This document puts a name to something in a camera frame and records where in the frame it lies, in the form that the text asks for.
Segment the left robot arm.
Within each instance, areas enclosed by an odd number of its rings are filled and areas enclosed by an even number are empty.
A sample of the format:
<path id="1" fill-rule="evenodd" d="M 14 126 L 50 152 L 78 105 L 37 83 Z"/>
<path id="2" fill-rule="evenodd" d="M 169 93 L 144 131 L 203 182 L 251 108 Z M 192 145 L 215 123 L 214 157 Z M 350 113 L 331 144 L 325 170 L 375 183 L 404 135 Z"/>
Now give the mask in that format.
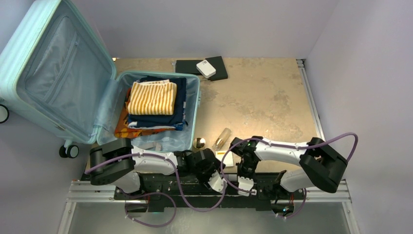
<path id="1" fill-rule="evenodd" d="M 112 184 L 132 199 L 140 199 L 145 194 L 139 177 L 142 173 L 193 175 L 208 189 L 222 193 L 220 171 L 221 161 L 210 149 L 163 153 L 133 146 L 129 138 L 119 138 L 91 149 L 90 168 L 85 174 L 90 175 L 92 185 Z"/>

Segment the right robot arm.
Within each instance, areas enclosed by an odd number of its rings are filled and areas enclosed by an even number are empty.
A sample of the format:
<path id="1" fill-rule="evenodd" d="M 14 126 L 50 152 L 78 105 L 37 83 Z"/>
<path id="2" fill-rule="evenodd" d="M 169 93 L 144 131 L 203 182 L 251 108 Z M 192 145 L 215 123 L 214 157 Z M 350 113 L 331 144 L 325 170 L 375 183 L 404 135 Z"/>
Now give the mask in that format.
<path id="1" fill-rule="evenodd" d="M 273 186 L 274 194 L 279 198 L 308 187 L 335 193 L 348 165 L 347 159 L 318 137 L 302 143 L 272 141 L 261 136 L 236 137 L 229 151 L 241 157 L 235 189 L 243 196 L 256 195 L 254 175 L 261 161 L 279 161 L 299 167 L 295 171 L 280 173 Z"/>

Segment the navy blue garment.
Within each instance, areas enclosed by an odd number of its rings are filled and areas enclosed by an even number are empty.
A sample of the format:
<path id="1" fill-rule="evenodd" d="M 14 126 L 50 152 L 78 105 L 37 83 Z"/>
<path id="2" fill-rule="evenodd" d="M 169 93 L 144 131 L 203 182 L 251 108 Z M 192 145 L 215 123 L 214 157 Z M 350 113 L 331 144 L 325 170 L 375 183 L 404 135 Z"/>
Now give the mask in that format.
<path id="1" fill-rule="evenodd" d="M 167 79 L 156 78 L 156 77 L 146 77 L 146 78 L 143 78 L 143 79 L 141 79 L 140 81 L 137 81 L 137 82 L 159 81 L 159 80 L 167 80 Z M 168 80 L 170 80 L 171 82 L 177 84 L 177 95 L 176 95 L 175 104 L 174 104 L 174 111 L 175 111 L 177 109 L 176 106 L 179 103 L 182 103 L 183 101 L 186 101 L 187 81 L 186 81 L 185 78 L 168 78 Z"/>

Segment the yellow striped garment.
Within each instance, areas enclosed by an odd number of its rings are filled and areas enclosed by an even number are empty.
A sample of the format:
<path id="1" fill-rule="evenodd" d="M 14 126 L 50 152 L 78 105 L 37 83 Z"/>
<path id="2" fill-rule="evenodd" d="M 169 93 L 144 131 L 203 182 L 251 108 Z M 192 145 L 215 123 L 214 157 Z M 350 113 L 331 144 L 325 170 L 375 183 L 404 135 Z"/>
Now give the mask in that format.
<path id="1" fill-rule="evenodd" d="M 134 82 L 127 111 L 131 115 L 167 115 L 174 113 L 177 84 L 170 80 Z"/>

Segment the blue white patterned garment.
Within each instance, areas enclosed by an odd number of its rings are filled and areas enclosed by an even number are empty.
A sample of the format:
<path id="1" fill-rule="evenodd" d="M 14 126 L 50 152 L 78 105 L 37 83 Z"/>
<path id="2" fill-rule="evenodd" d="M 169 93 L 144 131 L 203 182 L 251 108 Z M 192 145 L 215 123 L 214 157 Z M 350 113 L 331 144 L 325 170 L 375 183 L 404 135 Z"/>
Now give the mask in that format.
<path id="1" fill-rule="evenodd" d="M 181 131 L 187 124 L 185 118 L 186 101 L 179 103 L 172 115 L 128 115 L 126 126 L 130 129 L 158 130 L 172 129 Z"/>

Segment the orange camouflage garment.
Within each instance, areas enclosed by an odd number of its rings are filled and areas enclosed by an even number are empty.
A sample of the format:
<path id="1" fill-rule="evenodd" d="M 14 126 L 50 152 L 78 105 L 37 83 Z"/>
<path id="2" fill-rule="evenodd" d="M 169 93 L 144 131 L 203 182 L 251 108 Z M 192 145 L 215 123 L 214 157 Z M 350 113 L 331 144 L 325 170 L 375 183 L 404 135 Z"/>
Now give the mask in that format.
<path id="1" fill-rule="evenodd" d="M 117 123 L 117 126 L 115 128 L 114 131 L 114 136 L 116 138 L 137 138 L 137 137 L 141 137 L 141 136 L 149 136 L 149 135 L 154 135 L 154 134 L 158 134 L 160 132 L 165 132 L 165 131 L 175 131 L 175 129 L 172 128 L 161 128 L 161 129 L 131 129 L 128 128 L 128 123 L 127 123 L 127 119 L 128 119 L 128 112 L 126 109 L 127 104 L 129 103 L 129 96 L 131 93 L 131 88 L 128 89 L 126 97 L 125 97 L 125 101 L 123 103 L 123 107 L 120 113 L 120 117 Z"/>

